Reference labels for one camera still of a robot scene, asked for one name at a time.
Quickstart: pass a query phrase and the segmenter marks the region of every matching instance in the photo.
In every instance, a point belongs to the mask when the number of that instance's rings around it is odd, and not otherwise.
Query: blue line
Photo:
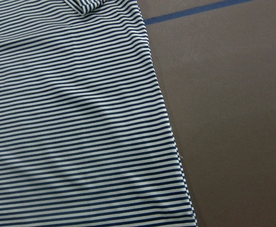
[[[204,6],[198,6],[195,8],[186,9],[186,10],[175,12],[175,13],[170,13],[170,14],[166,14],[166,15],[162,15],[162,16],[158,16],[158,17],[149,18],[149,19],[144,20],[144,23],[146,25],[151,25],[151,24],[155,24],[155,23],[159,23],[159,22],[163,22],[163,21],[167,21],[167,20],[185,17],[188,15],[202,13],[202,12],[206,12],[206,11],[210,11],[210,10],[214,10],[214,9],[218,9],[218,8],[223,8],[223,7],[227,7],[227,6],[231,6],[231,5],[235,5],[235,4],[240,4],[243,2],[247,2],[247,1],[252,1],[252,0],[219,1],[219,2],[208,4],[208,5],[204,5]]]

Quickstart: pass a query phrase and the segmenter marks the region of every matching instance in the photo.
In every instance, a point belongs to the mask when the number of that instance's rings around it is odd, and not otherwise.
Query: striped shirt
[[[134,0],[0,0],[0,227],[196,226]]]

